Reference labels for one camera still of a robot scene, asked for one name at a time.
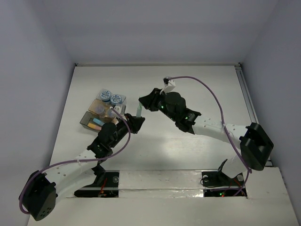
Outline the blue marker pen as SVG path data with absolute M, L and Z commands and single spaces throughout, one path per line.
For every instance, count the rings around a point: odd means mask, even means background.
M 100 119 L 94 118 L 93 122 L 98 126 L 98 127 L 102 127 L 105 123 L 103 121 L 101 121 Z

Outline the purple clip jar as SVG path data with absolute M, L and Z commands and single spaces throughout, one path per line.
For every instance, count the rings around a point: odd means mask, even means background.
M 95 114 L 99 115 L 100 117 L 103 117 L 105 115 L 105 108 L 103 105 L 97 105 L 94 108 Z

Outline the blue splash label jar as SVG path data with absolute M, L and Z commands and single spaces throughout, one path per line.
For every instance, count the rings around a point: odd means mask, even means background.
M 111 96 L 112 96 L 112 93 L 107 90 L 107 89 L 102 89 L 98 96 L 97 96 L 97 99 L 103 101 L 103 102 L 110 102 L 111 100 Z

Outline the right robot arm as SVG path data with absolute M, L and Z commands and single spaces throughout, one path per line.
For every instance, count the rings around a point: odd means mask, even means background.
M 211 137 L 235 148 L 235 156 L 224 160 L 218 168 L 216 178 L 220 184 L 228 184 L 244 171 L 262 171 L 274 147 L 260 124 L 253 122 L 249 126 L 240 126 L 214 121 L 187 108 L 185 99 L 177 92 L 164 93 L 155 88 L 140 97 L 139 102 L 146 110 L 161 111 L 182 132 Z

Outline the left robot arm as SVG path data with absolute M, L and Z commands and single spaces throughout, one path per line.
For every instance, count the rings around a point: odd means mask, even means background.
M 117 124 L 105 123 L 92 144 L 74 159 L 33 172 L 19 195 L 20 211 L 40 221 L 50 214 L 59 199 L 83 187 L 84 182 L 101 185 L 105 175 L 101 163 L 119 154 L 112 149 L 124 136 L 138 133 L 144 122 L 144 117 L 126 113 Z

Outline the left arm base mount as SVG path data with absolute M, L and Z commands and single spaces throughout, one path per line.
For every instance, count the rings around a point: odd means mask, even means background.
M 117 198 L 119 196 L 119 171 L 107 171 L 100 185 L 88 185 L 74 192 L 77 198 Z

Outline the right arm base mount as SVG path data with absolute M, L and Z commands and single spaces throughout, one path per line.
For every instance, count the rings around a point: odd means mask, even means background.
M 245 165 L 240 159 L 224 160 L 218 169 L 202 171 L 200 184 L 205 197 L 247 197 L 243 172 Z

